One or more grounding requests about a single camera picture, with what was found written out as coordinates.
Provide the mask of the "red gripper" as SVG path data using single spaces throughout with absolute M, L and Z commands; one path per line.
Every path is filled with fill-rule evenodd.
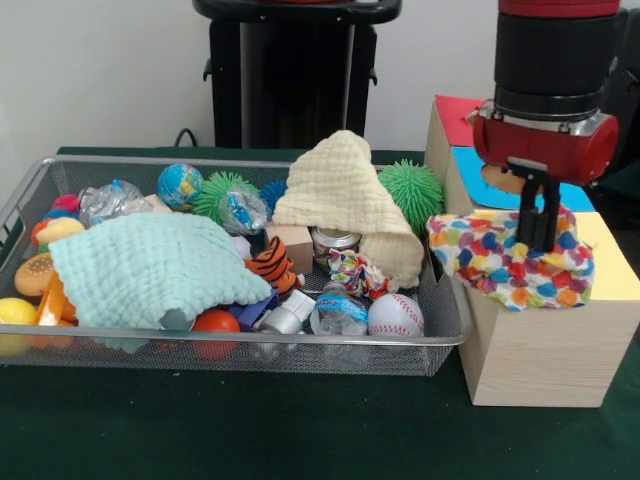
M 613 158 L 618 136 L 617 118 L 601 112 L 577 122 L 478 112 L 473 121 L 478 156 L 524 181 L 517 236 L 535 250 L 554 246 L 560 182 L 586 185 L 600 177 Z M 542 209 L 536 206 L 539 190 Z

